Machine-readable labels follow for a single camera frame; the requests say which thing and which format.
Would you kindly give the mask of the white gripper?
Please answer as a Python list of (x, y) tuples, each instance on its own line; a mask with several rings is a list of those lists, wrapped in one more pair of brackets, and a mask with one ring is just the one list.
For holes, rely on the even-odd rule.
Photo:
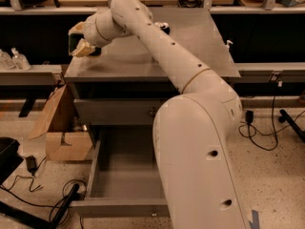
[(69, 29), (68, 35), (84, 35), (78, 42), (72, 44), (71, 56), (84, 57), (95, 52), (95, 47), (103, 48), (113, 39), (127, 37), (131, 34), (119, 26), (112, 18), (110, 10), (99, 10)]

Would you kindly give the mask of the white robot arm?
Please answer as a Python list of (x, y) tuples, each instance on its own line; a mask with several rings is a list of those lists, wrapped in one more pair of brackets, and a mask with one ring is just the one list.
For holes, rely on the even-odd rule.
[(227, 138), (242, 115), (235, 90), (153, 22), (139, 0), (112, 0), (73, 26), (73, 56), (87, 56), (113, 39), (136, 36), (179, 94), (153, 121), (156, 163), (173, 229), (250, 229), (227, 156)]

